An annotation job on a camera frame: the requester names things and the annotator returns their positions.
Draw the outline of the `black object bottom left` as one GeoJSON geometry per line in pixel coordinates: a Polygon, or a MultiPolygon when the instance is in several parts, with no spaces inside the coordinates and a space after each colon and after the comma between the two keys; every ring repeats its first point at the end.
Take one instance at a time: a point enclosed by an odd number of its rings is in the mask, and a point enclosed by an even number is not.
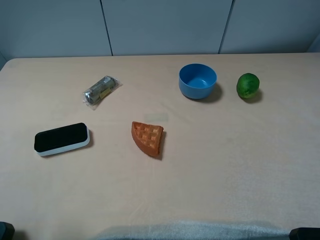
{"type": "Polygon", "coordinates": [[[0,240],[12,240],[15,233],[15,228],[7,222],[0,222],[0,240]]]}

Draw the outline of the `grey cloth at bottom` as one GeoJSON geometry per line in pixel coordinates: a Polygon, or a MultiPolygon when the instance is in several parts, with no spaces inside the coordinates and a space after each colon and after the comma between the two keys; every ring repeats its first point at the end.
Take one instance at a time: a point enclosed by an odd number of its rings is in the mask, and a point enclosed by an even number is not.
{"type": "Polygon", "coordinates": [[[95,240],[288,240],[289,230],[244,222],[174,221],[105,229],[95,240]]]}

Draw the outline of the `blue plastic bowl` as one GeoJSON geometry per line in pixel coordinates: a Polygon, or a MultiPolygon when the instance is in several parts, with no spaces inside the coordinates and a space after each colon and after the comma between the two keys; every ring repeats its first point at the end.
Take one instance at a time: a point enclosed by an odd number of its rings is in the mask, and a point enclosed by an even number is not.
{"type": "Polygon", "coordinates": [[[209,66],[201,63],[191,63],[179,71],[178,86],[181,93],[190,99],[207,98],[214,90],[217,73],[209,66]]]}

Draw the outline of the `plastic wrapped snack roll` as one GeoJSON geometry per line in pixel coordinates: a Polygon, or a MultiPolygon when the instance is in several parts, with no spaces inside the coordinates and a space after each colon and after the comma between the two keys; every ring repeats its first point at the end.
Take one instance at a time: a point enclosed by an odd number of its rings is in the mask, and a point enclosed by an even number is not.
{"type": "Polygon", "coordinates": [[[104,76],[82,93],[83,102],[89,108],[95,110],[104,98],[122,85],[123,84],[118,79],[112,76],[104,76]]]}

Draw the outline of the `black object bottom right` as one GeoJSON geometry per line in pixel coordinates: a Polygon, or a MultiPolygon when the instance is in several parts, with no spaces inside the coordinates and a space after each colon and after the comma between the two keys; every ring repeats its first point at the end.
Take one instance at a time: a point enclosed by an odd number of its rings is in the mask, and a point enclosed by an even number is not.
{"type": "Polygon", "coordinates": [[[290,240],[320,240],[320,228],[299,227],[290,231],[290,240]]]}

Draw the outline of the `green lime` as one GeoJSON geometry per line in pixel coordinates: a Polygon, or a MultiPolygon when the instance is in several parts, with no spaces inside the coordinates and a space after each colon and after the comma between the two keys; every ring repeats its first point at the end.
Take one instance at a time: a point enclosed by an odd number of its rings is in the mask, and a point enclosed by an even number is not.
{"type": "Polygon", "coordinates": [[[253,98],[260,87],[259,78],[252,73],[245,73],[240,76],[236,84],[236,91],[243,99],[253,98]]]}

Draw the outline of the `black and white eraser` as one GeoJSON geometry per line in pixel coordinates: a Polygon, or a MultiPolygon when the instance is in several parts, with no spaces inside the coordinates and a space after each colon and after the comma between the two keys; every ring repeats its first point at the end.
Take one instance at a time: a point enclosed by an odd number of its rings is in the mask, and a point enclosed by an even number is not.
{"type": "Polygon", "coordinates": [[[83,148],[90,141],[89,128],[80,122],[38,132],[34,137],[34,150],[46,157],[83,148]]]}

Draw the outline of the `black object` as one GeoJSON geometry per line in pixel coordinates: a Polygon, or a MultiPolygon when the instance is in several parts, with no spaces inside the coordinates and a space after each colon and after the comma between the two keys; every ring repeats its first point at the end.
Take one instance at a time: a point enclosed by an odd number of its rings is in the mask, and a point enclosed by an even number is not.
{"type": "Polygon", "coordinates": [[[320,228],[299,227],[290,231],[290,240],[320,240],[320,228]]]}
{"type": "Polygon", "coordinates": [[[0,222],[0,240],[12,240],[15,233],[15,228],[7,222],[0,222]]]}

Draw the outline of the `orange waffle wedge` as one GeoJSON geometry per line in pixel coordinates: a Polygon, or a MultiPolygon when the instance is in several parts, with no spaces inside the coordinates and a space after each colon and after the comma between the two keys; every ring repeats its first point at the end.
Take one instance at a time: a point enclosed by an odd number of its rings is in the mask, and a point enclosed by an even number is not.
{"type": "Polygon", "coordinates": [[[133,121],[131,136],[137,147],[146,155],[157,158],[161,151],[164,128],[160,125],[133,121]]]}

